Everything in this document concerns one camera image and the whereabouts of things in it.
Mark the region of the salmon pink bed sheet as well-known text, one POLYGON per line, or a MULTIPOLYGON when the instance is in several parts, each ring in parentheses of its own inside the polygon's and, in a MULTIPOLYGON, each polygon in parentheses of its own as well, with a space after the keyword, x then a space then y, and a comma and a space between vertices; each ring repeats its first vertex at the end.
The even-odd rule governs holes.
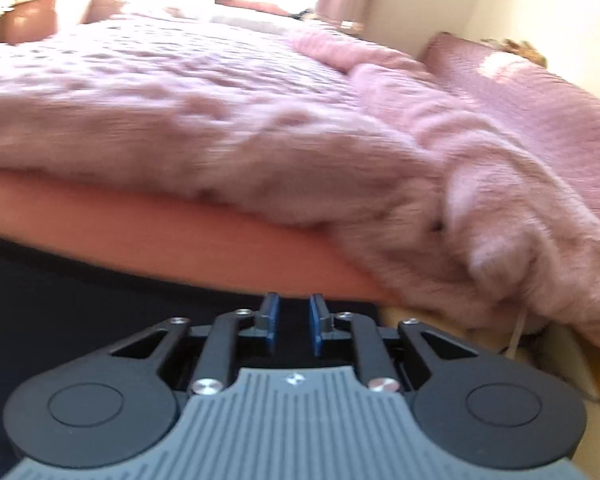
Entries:
POLYGON ((390 296, 321 232, 36 174, 0 172, 0 237, 129 274, 238 292, 390 296))

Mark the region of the pink quilted headboard cushion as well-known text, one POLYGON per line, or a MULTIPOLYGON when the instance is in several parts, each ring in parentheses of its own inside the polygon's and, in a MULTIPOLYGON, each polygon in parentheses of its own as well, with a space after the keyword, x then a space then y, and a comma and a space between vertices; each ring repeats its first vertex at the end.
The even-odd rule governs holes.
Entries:
POLYGON ((419 59, 460 96, 544 160, 600 216, 600 99, 526 58, 451 34, 419 59))

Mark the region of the brown plush toy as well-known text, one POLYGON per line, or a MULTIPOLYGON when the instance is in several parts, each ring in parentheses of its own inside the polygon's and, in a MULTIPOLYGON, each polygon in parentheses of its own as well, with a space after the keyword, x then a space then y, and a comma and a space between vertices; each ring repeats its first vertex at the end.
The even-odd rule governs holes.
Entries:
POLYGON ((518 55, 521 58, 525 58, 533 64, 539 65, 543 68, 547 68, 546 57, 542 55, 538 50, 536 50, 535 47, 532 46, 532 44, 529 44, 528 41, 517 42, 505 38, 503 40, 481 39, 481 42, 483 44, 487 44, 495 50, 518 55))

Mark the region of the dark navy pants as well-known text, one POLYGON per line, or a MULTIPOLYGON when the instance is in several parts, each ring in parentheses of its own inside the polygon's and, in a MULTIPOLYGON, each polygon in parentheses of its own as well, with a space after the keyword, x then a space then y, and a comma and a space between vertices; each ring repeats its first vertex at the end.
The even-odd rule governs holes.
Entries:
POLYGON ((3 428, 4 404, 26 379, 166 318, 206 325, 261 301, 258 292, 141 278, 0 238, 0 478, 17 461, 3 428))

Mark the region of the pink fluffy blanket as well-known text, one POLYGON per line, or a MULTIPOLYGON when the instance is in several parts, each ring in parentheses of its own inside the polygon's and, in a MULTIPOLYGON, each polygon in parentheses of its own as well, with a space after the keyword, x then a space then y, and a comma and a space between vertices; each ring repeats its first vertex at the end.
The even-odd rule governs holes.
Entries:
POLYGON ((600 218, 408 55, 328 29, 113 18, 0 44, 0 170, 324 226, 409 306, 600 347, 600 218))

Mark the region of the brown round basin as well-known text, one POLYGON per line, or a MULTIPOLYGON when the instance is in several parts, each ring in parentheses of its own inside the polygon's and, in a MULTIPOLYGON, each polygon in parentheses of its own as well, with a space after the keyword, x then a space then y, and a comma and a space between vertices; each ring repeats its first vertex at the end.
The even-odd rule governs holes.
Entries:
POLYGON ((0 19, 6 44, 38 41, 58 32, 57 0, 16 0, 0 19))

